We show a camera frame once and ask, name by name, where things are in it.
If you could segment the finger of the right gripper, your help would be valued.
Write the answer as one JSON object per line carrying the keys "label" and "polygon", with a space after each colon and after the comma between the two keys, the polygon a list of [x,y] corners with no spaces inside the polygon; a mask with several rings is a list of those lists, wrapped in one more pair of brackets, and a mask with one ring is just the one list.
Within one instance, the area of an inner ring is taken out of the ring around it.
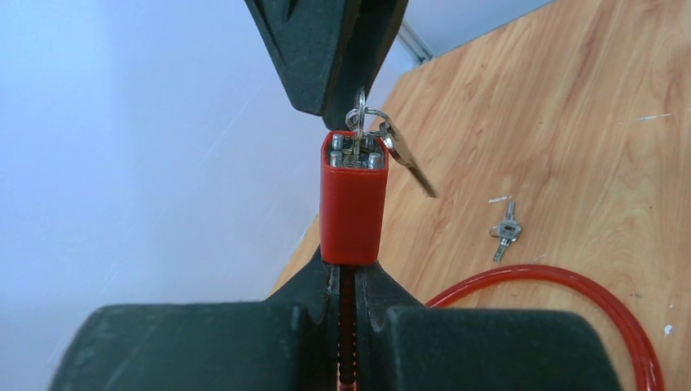
{"label": "finger of the right gripper", "polygon": [[247,1],[292,106],[324,116],[360,1]]}
{"label": "finger of the right gripper", "polygon": [[356,92],[368,93],[403,22],[406,1],[347,1],[323,122],[329,130],[346,128],[346,113],[354,107]]}

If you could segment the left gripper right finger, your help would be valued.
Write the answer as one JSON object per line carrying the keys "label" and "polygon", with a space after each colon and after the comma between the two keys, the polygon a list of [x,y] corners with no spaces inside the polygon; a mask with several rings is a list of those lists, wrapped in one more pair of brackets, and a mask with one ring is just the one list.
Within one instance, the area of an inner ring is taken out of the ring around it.
{"label": "left gripper right finger", "polygon": [[619,390],[596,330],[559,310],[429,308],[379,265],[356,275],[362,390]]}

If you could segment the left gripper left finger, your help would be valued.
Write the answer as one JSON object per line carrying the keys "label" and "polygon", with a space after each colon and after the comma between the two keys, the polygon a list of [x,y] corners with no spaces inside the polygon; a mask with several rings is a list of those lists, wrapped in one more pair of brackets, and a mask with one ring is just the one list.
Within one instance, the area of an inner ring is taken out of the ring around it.
{"label": "left gripper left finger", "polygon": [[52,390],[328,390],[331,269],[315,254],[264,301],[107,305]]}

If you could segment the small padlock keys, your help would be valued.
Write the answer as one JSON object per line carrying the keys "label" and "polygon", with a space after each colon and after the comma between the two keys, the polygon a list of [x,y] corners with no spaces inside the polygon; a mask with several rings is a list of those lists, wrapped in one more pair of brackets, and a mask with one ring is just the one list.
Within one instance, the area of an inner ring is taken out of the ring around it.
{"label": "small padlock keys", "polygon": [[345,115],[345,124],[349,130],[354,132],[355,136],[354,154],[359,154],[359,141],[366,134],[364,120],[367,115],[377,116],[382,119],[382,122],[379,124],[379,130],[374,133],[368,132],[368,134],[373,134],[384,143],[388,153],[399,165],[405,167],[410,172],[428,197],[437,198],[438,193],[434,185],[419,166],[403,134],[386,113],[367,106],[367,97],[363,87],[357,89],[354,107]]}

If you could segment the silver key with ring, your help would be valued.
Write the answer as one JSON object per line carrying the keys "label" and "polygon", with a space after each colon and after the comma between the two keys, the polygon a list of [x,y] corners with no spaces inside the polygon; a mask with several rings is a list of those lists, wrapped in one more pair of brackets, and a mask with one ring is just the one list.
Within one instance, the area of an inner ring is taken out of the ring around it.
{"label": "silver key with ring", "polygon": [[504,218],[490,230],[490,235],[499,240],[498,248],[493,256],[494,262],[501,262],[509,246],[519,238],[522,232],[522,226],[515,218],[515,208],[516,202],[510,201],[505,209]]}

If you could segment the red cable lock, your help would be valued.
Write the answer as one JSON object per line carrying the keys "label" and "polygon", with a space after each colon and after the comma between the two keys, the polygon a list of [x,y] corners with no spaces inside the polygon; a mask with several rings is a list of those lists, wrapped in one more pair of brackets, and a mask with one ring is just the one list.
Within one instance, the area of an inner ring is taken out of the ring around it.
{"label": "red cable lock", "polygon": [[536,264],[501,266],[461,280],[431,298],[425,305],[429,308],[448,307],[481,289],[500,283],[528,280],[561,285],[593,302],[618,329],[632,362],[636,388],[657,391],[666,389],[656,351],[637,317],[608,289],[571,270]]}

